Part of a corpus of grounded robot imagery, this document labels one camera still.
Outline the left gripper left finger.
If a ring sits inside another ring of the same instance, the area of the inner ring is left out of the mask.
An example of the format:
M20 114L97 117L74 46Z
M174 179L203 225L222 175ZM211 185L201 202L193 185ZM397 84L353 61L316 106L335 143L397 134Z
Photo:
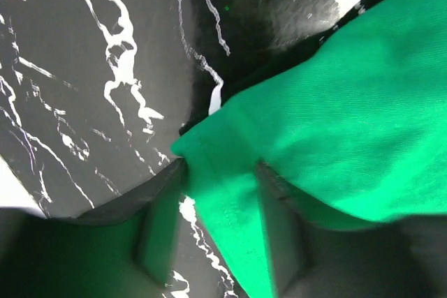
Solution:
M153 297L169 281L183 159L71 218L1 210L2 297Z

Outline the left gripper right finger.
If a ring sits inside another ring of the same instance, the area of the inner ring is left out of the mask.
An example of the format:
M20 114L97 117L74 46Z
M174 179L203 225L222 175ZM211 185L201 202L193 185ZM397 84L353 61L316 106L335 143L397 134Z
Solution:
M445 297L446 217L368 223L256 166L277 297Z

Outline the green t shirt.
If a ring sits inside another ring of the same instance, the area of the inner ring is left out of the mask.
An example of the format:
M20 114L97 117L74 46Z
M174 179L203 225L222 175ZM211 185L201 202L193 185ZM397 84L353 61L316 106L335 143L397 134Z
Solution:
M249 297L272 284L256 166L368 223L446 217L446 0L383 0L173 145Z

